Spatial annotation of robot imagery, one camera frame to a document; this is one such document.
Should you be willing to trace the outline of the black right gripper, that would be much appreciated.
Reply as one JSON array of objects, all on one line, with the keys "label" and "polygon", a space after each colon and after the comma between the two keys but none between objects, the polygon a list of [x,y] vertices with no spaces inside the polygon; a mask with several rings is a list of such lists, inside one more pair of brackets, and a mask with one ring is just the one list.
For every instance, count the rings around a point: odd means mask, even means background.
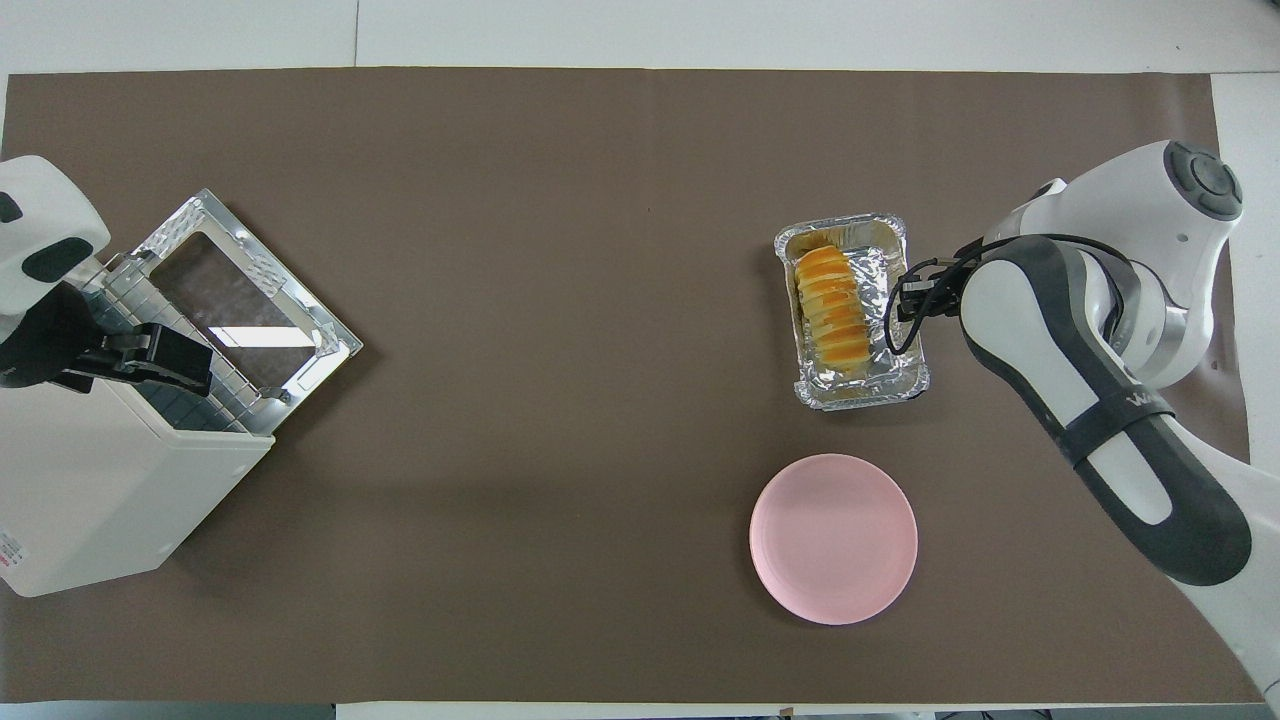
[{"label": "black right gripper", "polygon": [[896,287],[897,320],[959,316],[968,278],[969,266],[946,268],[946,261],[940,258],[915,263],[905,273],[905,283]]}]

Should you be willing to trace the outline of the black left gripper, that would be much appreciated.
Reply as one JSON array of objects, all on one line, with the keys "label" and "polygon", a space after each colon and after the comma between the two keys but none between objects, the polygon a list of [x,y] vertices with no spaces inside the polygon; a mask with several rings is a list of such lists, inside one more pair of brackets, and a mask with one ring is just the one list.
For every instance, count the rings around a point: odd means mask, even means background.
[{"label": "black left gripper", "polygon": [[[4,316],[1,386],[20,389],[44,383],[88,393],[93,380],[70,372],[77,359],[101,345],[101,328],[84,296],[58,284],[22,316]],[[212,379],[212,350],[159,323],[134,325],[104,340],[97,374],[140,386],[152,383],[205,397]]]}]

